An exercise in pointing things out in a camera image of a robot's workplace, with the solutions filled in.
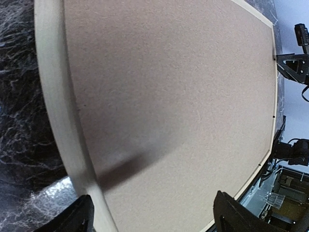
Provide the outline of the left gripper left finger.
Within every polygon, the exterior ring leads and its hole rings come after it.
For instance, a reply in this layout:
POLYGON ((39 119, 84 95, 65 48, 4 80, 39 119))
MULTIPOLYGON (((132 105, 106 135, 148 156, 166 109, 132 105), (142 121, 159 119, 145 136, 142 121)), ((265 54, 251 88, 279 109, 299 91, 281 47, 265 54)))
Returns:
POLYGON ((94 204, 90 195, 82 195, 53 220, 35 232, 92 232, 94 204))

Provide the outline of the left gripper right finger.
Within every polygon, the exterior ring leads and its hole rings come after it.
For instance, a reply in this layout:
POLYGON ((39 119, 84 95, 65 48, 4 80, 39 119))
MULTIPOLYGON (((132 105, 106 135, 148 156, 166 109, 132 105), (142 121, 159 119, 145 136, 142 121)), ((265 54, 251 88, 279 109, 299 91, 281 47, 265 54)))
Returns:
POLYGON ((213 203, 214 221, 218 232, 276 232, 272 226, 239 204, 226 192, 217 191, 213 203))

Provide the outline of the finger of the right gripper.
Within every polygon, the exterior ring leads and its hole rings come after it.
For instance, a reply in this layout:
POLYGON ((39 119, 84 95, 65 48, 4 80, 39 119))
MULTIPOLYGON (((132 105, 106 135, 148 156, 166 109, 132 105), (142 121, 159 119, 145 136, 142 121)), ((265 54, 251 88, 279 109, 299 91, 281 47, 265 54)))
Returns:
POLYGON ((309 55, 308 54, 284 54, 276 55, 278 71, 284 78, 309 84, 309 55))

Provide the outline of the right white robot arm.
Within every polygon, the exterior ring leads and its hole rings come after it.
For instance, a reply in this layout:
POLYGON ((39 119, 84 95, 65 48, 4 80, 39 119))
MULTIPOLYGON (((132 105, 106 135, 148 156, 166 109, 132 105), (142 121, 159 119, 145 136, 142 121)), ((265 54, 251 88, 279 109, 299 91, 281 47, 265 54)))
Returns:
MULTIPOLYGON (((302 98, 308 102, 304 93, 309 89, 309 55, 285 54, 276 55, 277 70, 284 78, 305 85, 301 92, 302 98)), ((295 139, 290 142, 279 142, 275 145, 275 153, 278 159, 288 161, 289 165, 309 165, 309 141, 308 139, 295 139)))

